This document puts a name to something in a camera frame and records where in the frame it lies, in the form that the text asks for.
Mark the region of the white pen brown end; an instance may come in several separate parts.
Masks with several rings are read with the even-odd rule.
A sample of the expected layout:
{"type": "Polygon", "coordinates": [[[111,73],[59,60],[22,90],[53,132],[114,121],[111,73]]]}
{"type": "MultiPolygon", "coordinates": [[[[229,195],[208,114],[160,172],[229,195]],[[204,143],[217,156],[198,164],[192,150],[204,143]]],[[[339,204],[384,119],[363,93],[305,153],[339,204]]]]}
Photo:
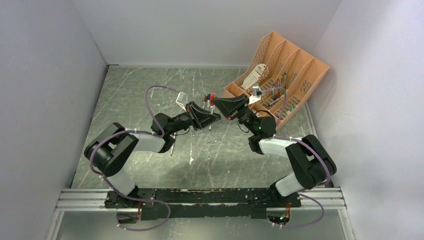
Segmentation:
{"type": "Polygon", "coordinates": [[[208,96],[207,96],[207,95],[205,95],[205,96],[204,96],[204,99],[203,99],[203,104],[202,104],[202,108],[203,108],[203,109],[206,109],[207,100],[208,100],[208,96]]]}

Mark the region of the white pen blue cap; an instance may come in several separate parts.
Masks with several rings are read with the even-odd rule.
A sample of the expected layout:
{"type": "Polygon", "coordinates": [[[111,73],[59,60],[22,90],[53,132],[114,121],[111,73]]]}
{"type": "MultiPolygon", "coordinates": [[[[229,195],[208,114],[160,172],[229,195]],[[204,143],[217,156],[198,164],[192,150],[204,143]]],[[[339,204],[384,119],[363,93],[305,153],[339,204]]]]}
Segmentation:
{"type": "Polygon", "coordinates": [[[206,110],[210,111],[210,100],[211,100],[211,94],[207,95],[207,100],[206,100],[206,110]]]}

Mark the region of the white pen red tip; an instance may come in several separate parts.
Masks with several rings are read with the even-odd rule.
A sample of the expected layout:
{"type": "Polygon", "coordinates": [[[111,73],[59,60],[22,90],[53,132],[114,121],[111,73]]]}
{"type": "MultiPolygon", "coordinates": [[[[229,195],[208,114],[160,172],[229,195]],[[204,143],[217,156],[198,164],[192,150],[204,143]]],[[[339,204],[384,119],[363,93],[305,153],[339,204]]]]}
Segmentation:
{"type": "Polygon", "coordinates": [[[176,144],[176,139],[177,139],[177,132],[174,132],[173,133],[172,138],[173,138],[173,143],[172,143],[172,146],[170,148],[170,156],[173,155],[174,150],[175,150],[175,144],[176,144]]]}

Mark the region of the white pen grey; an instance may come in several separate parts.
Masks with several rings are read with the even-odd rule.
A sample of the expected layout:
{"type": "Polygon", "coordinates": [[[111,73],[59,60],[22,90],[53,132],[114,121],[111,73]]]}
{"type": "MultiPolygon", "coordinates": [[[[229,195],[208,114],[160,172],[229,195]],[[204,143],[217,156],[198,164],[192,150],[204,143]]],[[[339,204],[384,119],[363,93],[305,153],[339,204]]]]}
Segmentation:
{"type": "Polygon", "coordinates": [[[214,113],[214,104],[212,103],[212,100],[210,100],[210,113],[213,114],[214,113]]]}

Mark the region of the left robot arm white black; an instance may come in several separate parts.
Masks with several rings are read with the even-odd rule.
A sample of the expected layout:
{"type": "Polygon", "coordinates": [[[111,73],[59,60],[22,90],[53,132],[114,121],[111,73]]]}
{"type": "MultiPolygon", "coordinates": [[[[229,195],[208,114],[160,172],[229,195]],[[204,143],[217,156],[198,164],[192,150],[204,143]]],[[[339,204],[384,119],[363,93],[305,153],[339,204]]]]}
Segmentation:
{"type": "Polygon", "coordinates": [[[218,113],[210,113],[195,102],[189,102],[185,112],[174,117],[157,113],[151,131],[126,129],[121,124],[110,124],[84,150],[90,168],[103,176],[115,188],[118,201],[126,208],[134,207],[139,200],[139,188],[124,170],[130,155],[135,152],[165,153],[175,143],[173,134],[193,128],[205,129],[219,121],[218,113]]]}

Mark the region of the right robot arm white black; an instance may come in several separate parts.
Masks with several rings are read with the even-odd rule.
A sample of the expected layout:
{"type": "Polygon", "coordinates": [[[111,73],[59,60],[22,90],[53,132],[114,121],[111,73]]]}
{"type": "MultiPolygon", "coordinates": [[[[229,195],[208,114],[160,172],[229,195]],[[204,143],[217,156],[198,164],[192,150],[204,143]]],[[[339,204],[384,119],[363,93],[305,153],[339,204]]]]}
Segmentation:
{"type": "Polygon", "coordinates": [[[269,199],[275,207],[282,207],[293,193],[328,183],[337,172],[336,164],[315,135],[303,138],[277,136],[275,118],[257,116],[249,108],[246,95],[213,98],[211,102],[227,120],[238,120],[252,133],[248,142],[253,152],[288,158],[292,173],[271,185],[275,190],[269,199]]]}

